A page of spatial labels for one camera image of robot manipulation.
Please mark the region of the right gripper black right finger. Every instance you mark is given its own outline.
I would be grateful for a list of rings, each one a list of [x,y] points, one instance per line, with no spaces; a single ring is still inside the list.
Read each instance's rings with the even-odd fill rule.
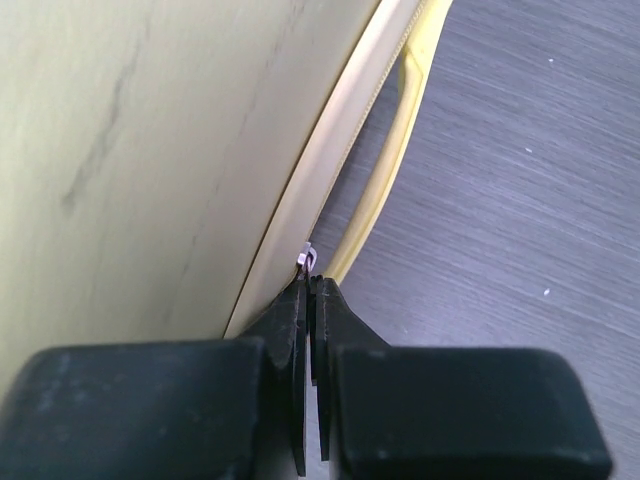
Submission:
[[[569,362],[544,349],[393,346],[315,278],[321,457],[334,479],[607,479],[613,458]]]

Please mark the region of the yellow hard-shell suitcase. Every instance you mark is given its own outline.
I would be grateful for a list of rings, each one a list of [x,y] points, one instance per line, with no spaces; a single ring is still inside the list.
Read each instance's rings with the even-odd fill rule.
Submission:
[[[402,163],[446,1],[5,1],[1,385],[58,345],[232,337],[289,283],[393,66],[327,267]]]

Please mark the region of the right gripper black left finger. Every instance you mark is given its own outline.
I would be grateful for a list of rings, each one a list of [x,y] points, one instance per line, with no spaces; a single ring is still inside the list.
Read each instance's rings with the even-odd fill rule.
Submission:
[[[307,286],[227,340],[33,355],[1,406],[5,479],[296,479],[306,473]]]

